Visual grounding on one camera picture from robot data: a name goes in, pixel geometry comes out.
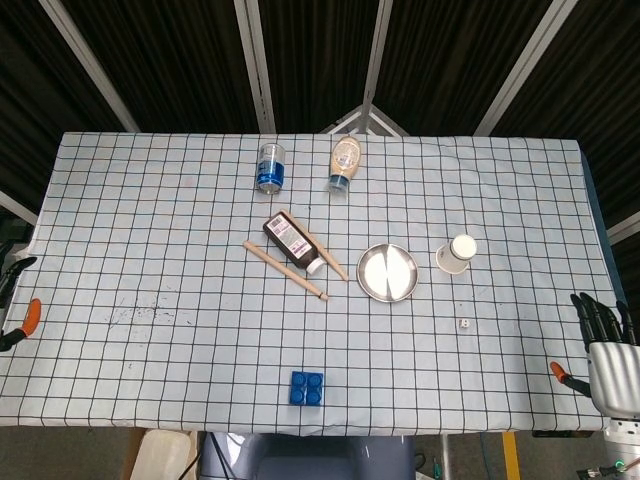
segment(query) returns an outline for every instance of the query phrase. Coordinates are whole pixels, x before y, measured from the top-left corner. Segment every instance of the white bottle cap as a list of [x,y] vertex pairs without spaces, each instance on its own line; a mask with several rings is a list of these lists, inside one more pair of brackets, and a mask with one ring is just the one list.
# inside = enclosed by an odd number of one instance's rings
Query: white bottle cap
[[436,263],[441,270],[457,275],[469,268],[469,260],[478,252],[476,241],[469,235],[458,235],[436,252]]
[[324,258],[322,258],[322,257],[316,258],[307,267],[307,273],[309,275],[313,275],[314,273],[316,273],[316,270],[318,270],[318,268],[320,268],[321,265],[324,265],[326,263],[327,262],[324,261]]

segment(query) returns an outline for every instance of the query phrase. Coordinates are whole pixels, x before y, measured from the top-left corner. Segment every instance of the black grid line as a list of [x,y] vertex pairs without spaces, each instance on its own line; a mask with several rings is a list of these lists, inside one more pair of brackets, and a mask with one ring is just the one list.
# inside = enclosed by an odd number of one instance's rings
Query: black grid line
[[[552,382],[587,375],[569,294],[614,294],[572,141],[359,136],[345,201],[326,192],[327,135],[66,134],[7,328],[33,296],[45,320],[0,357],[0,423],[293,434],[600,428]],[[285,187],[254,188],[260,145]],[[262,224],[286,208],[355,273],[375,243],[421,279],[383,305],[321,269],[325,303],[242,247],[287,263]],[[436,249],[480,246],[450,277]],[[471,319],[469,331],[458,328]],[[323,406],[288,404],[292,370],[325,374]]]

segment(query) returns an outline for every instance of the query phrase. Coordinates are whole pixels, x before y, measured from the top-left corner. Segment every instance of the blue lego brick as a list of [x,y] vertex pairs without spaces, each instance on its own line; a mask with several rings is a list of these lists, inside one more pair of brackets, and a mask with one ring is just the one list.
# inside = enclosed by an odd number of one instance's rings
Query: blue lego brick
[[323,375],[315,372],[291,372],[289,403],[319,406],[322,404]]

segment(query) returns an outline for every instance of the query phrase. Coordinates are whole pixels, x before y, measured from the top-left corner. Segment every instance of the bottle label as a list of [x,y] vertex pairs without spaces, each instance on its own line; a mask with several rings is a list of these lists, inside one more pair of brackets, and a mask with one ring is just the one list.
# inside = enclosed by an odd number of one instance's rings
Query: bottle label
[[267,228],[278,237],[296,258],[302,257],[311,250],[309,242],[282,215],[278,215],[267,223]]

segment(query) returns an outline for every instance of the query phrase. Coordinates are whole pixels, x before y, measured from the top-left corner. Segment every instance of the white paper cup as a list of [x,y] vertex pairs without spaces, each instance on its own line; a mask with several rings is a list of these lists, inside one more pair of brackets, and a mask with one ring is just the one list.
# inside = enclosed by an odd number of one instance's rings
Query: white paper cup
[[478,251],[476,241],[469,235],[458,235],[436,252],[436,263],[441,270],[457,275],[469,268],[469,260]]

